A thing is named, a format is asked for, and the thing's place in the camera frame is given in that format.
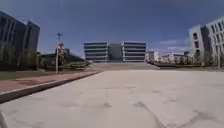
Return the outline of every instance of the pole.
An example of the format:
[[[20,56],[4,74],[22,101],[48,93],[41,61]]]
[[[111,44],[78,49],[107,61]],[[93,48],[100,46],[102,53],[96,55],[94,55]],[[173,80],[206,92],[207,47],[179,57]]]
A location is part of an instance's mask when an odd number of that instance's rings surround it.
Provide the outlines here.
[[[56,47],[56,62],[55,62],[56,73],[58,73],[58,44],[61,41],[62,34],[58,33],[57,36],[58,36],[58,42],[57,42],[57,47]]]

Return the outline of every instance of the building facade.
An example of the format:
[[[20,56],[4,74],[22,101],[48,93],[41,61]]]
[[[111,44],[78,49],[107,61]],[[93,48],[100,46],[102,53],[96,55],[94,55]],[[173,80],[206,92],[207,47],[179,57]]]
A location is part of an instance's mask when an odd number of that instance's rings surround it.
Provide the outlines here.
[[[25,51],[36,52],[39,31],[40,27],[32,22],[24,24],[0,11],[0,61],[8,58],[15,64]]]
[[[224,53],[224,17],[189,30],[194,63],[217,64]]]
[[[146,43],[84,43],[85,58],[94,62],[144,62]]]
[[[186,55],[171,53],[162,56],[162,62],[171,64],[184,64],[187,58],[188,57]]]
[[[85,58],[88,61],[106,62],[108,61],[108,43],[107,42],[91,42],[84,43]]]
[[[144,62],[146,43],[143,42],[122,42],[123,61]]]
[[[147,61],[147,62],[158,62],[159,61],[159,53],[154,52],[154,51],[146,51],[145,61]]]

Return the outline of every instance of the sky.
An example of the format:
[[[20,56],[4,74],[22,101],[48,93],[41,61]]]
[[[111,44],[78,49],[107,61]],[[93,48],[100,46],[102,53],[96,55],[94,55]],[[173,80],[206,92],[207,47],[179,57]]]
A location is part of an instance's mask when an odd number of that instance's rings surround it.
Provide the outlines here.
[[[0,10],[40,26],[42,53],[54,51],[60,32],[82,57],[88,41],[144,41],[166,54],[189,50],[188,30],[224,16],[224,0],[0,0]]]

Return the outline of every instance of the red brick walkway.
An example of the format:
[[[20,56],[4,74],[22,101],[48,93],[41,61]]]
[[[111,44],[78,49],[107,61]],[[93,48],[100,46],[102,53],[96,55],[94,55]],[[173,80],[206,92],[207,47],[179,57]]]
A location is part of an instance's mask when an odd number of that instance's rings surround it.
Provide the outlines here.
[[[78,78],[90,74],[94,74],[96,71],[79,72],[74,74],[63,74],[63,75],[51,75],[51,76],[41,76],[41,77],[30,77],[30,78],[20,78],[16,80],[3,80],[0,81],[0,93],[22,89],[27,86],[35,86],[48,82],[63,81],[72,78]]]

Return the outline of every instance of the paved plaza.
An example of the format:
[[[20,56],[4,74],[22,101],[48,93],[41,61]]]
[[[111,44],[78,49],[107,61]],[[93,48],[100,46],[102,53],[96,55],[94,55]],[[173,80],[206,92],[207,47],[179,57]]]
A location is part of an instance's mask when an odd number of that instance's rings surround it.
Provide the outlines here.
[[[105,71],[0,111],[7,128],[223,128],[224,73]]]

